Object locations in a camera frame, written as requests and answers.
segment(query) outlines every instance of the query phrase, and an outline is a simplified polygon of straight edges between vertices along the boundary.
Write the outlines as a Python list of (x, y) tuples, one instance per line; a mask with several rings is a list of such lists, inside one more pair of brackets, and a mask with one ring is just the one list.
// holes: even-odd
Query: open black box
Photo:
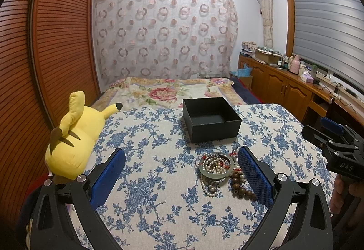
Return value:
[(192, 143), (236, 137), (241, 125), (223, 97), (183, 100), (183, 118)]

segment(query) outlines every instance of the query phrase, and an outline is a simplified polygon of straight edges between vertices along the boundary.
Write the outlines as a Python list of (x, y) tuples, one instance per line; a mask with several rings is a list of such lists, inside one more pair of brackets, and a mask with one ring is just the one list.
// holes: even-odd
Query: dark blue blanket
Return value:
[(238, 78), (232, 77), (229, 79), (234, 82), (233, 89), (246, 104), (261, 104), (258, 98), (256, 98), (248, 89), (246, 89)]

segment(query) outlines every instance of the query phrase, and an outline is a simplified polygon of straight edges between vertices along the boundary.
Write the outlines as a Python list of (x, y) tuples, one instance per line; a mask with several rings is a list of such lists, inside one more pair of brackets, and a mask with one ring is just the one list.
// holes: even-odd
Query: hand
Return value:
[(334, 191), (332, 192), (332, 197), (330, 200), (330, 211), (334, 214), (339, 214), (341, 207), (344, 204), (344, 200), (341, 194), (344, 191), (344, 182), (341, 179), (341, 175), (337, 174), (334, 181)]
[[(345, 184), (341, 179), (341, 175), (338, 174), (334, 181), (334, 191), (332, 192), (332, 197), (330, 200), (330, 210), (334, 214), (339, 214), (341, 207), (344, 204), (344, 200), (341, 196), (344, 191), (344, 186)], [(360, 220), (364, 218), (364, 181), (350, 184), (349, 193), (354, 197), (361, 198), (361, 202), (347, 224), (348, 227), (354, 227)]]

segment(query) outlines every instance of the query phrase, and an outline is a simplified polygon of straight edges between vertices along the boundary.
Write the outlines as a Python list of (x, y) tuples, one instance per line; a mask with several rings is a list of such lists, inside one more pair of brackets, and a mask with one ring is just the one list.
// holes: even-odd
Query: sheer curtain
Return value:
[(264, 45), (273, 48), (273, 0), (260, 0), (263, 16)]
[(238, 18), (233, 0), (94, 0), (101, 77), (228, 76)]

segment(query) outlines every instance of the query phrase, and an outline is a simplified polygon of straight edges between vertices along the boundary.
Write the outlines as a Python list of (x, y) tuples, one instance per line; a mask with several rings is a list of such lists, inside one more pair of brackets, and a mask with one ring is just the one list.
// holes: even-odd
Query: floral blanket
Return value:
[[(204, 153), (229, 153), (246, 145), (276, 173), (296, 181), (319, 179), (329, 199), (335, 175), (325, 169), (319, 149), (302, 138), (302, 125), (292, 114), (276, 104), (235, 110), (243, 120), (237, 138), (200, 144), (190, 142), (182, 109), (139, 108), (107, 120), (86, 173), (116, 147), (125, 151), (126, 166), (105, 205), (97, 209), (124, 250), (242, 248), (267, 209), (257, 201), (234, 198), (230, 179), (218, 186), (218, 197), (207, 197), (196, 167)], [(290, 207), (272, 246), (283, 241), (294, 209)], [(82, 245), (91, 249), (75, 211), (70, 215)]]
[(227, 78), (211, 79), (147, 79), (128, 77), (114, 83), (93, 105), (103, 110), (121, 102), (123, 110), (138, 107), (181, 108), (183, 99), (225, 97), (231, 105), (246, 103), (234, 91)]

